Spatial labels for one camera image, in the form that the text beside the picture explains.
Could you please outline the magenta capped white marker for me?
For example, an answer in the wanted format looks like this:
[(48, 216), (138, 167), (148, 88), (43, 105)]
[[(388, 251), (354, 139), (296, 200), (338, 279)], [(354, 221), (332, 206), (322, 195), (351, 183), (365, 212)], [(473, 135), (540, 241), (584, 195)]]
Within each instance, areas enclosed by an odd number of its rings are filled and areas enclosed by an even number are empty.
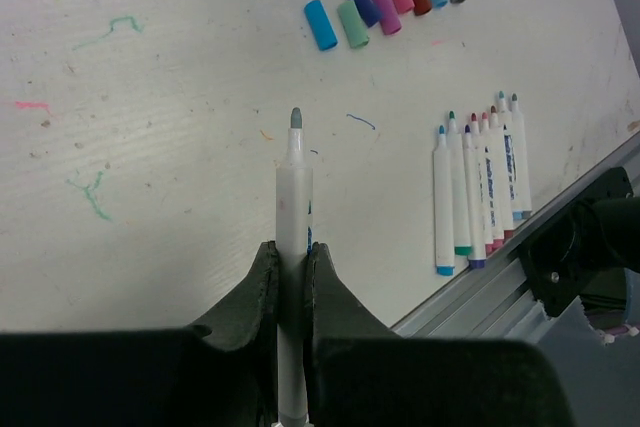
[(485, 173), (485, 156), (482, 148), (484, 147), (483, 141), (481, 139), (480, 127), (478, 123), (478, 118), (476, 113), (472, 113), (470, 116), (471, 122), (471, 134), (473, 138), (473, 145), (476, 153), (477, 166), (478, 166), (478, 175), (479, 175), (479, 188), (480, 188), (480, 211), (482, 215), (482, 225), (483, 225), (483, 236), (486, 254), (490, 255), (493, 250), (493, 236), (492, 236), (492, 224), (490, 218), (490, 207), (488, 203), (488, 193), (486, 192), (487, 187), (487, 178)]

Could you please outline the green pen cap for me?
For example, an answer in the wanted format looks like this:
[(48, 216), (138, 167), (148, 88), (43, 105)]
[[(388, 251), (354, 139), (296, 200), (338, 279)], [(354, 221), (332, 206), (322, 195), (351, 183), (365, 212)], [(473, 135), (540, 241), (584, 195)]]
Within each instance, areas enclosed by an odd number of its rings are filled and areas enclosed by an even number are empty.
[(337, 7), (337, 13), (352, 49), (365, 47), (369, 43), (366, 25), (360, 17), (353, 0), (346, 0)]

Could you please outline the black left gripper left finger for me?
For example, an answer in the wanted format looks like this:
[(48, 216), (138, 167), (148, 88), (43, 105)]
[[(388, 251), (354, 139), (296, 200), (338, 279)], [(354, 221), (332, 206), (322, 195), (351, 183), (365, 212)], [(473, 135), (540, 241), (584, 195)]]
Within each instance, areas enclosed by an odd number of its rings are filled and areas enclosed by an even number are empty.
[(269, 426), (278, 255), (182, 327), (1, 337), (4, 426)]

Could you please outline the purple pen cap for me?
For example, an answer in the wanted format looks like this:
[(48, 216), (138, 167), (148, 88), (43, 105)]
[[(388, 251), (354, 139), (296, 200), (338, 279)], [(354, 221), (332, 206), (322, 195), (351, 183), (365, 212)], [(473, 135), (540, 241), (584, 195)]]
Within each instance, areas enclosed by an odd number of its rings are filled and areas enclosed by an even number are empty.
[(351, 0), (355, 3), (358, 13), (367, 28), (380, 22), (383, 15), (373, 0)]

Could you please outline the magenta pen cap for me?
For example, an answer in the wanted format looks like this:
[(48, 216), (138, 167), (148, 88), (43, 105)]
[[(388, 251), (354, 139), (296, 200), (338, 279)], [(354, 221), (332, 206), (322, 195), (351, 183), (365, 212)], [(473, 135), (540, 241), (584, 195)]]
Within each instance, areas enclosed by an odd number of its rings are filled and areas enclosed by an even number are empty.
[(385, 36), (391, 36), (402, 29), (402, 24), (393, 0), (373, 0), (375, 6), (380, 11), (379, 24)]

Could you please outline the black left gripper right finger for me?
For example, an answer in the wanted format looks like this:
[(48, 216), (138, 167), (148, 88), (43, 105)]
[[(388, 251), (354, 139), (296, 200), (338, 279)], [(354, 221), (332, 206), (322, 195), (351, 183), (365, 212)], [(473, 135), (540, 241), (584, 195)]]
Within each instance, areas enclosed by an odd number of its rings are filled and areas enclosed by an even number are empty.
[(572, 426), (559, 379), (510, 340), (403, 338), (339, 279), (326, 244), (307, 259), (304, 345), (315, 426)]

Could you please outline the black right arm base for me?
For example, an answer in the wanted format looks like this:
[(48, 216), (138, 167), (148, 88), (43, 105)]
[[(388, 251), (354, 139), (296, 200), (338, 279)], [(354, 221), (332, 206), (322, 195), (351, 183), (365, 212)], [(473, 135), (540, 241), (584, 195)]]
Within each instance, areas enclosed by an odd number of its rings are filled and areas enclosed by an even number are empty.
[(519, 246), (527, 283), (550, 317), (604, 271), (639, 271), (639, 198), (622, 167), (604, 172)]

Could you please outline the pink capped white marker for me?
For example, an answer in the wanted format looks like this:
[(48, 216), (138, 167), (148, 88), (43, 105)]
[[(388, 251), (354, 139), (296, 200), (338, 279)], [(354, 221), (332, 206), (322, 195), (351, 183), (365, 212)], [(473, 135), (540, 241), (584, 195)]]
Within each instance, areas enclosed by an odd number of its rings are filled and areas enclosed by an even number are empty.
[(484, 157), (484, 168), (487, 184), (487, 202), (490, 212), (491, 233), (493, 238), (493, 250), (497, 250), (504, 245), (504, 229), (500, 211), (499, 195), (497, 190), (497, 177), (493, 162), (493, 142), (489, 115), (487, 112), (481, 114), (480, 134), (483, 147), (481, 148)]

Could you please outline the green capped white marker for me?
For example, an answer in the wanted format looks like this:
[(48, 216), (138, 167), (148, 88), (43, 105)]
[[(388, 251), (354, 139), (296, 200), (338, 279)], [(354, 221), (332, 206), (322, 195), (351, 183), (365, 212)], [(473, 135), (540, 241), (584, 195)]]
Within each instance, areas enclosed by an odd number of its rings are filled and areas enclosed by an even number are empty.
[(462, 136), (458, 129), (453, 110), (449, 112), (447, 145), (451, 164), (453, 199), (454, 252), (456, 256), (467, 257), (472, 252), (469, 225), (469, 207), (463, 158)]

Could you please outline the purple capped white marker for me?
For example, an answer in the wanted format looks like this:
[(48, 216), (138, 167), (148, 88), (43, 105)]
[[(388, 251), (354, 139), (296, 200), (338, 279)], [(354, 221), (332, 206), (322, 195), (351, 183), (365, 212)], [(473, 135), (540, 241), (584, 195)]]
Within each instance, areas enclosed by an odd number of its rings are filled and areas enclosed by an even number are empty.
[(465, 126), (462, 141), (471, 235), (471, 253), (468, 255), (468, 262), (471, 269), (478, 270), (484, 268), (486, 264), (486, 244), (480, 201), (480, 177), (477, 154), (473, 145), (473, 136), (469, 125)]

